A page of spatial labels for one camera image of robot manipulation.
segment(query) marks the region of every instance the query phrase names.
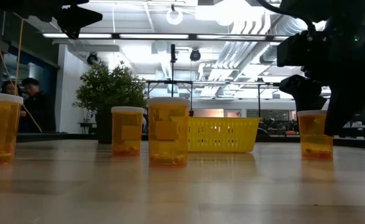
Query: white wall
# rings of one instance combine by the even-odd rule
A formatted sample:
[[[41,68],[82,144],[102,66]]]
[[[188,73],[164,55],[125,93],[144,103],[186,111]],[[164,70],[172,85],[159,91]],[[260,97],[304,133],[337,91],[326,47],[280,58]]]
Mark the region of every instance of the white wall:
[[[80,77],[90,67],[68,51],[66,45],[59,45],[57,94],[55,97],[55,120],[57,131],[72,134],[81,133],[78,122],[83,122],[83,109],[74,108],[76,90],[82,84]]]

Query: camera rig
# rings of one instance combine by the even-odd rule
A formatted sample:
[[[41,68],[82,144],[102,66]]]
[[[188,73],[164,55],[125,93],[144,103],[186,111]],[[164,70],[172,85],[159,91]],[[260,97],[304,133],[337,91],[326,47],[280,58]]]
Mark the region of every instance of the camera rig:
[[[280,7],[257,0],[266,9],[302,19],[308,30],[277,47],[277,66],[301,66],[305,77],[284,79],[280,90],[295,99],[296,110],[320,110],[331,88],[325,134],[333,136],[365,106],[365,0],[282,0]],[[323,31],[313,22],[326,21]]]

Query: man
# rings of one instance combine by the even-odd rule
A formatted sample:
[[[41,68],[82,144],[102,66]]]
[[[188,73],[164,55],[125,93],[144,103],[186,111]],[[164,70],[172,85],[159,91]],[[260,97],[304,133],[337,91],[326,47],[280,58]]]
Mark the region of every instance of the man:
[[[40,126],[43,132],[55,131],[55,112],[54,104],[49,96],[40,91],[40,83],[34,78],[25,78],[22,81],[29,98],[25,100],[26,109],[31,113],[34,120]],[[27,114],[26,132],[39,133],[39,128]]]

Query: plant pot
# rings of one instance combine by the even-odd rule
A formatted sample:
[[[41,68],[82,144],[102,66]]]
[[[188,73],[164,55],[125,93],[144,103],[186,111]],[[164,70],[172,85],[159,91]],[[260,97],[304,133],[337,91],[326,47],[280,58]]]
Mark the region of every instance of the plant pot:
[[[112,113],[109,110],[98,111],[95,115],[97,122],[97,139],[99,144],[112,144]]]

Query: woman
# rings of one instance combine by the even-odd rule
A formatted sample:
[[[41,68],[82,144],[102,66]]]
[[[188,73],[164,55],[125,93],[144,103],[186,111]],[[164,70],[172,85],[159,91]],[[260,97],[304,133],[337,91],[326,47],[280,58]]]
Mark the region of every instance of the woman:
[[[15,95],[15,87],[14,87],[14,82],[8,80],[8,81],[5,81],[2,85],[1,85],[1,93],[4,93],[4,94],[9,94],[9,95]],[[19,87],[19,85],[17,84],[16,85],[16,88],[17,88],[17,94],[18,96],[22,97],[22,90],[21,88]],[[26,117],[26,111],[24,109],[24,107],[22,106],[21,107],[21,112],[19,114],[19,127],[18,127],[18,132],[24,132],[25,128],[25,121],[24,121],[24,118]]]

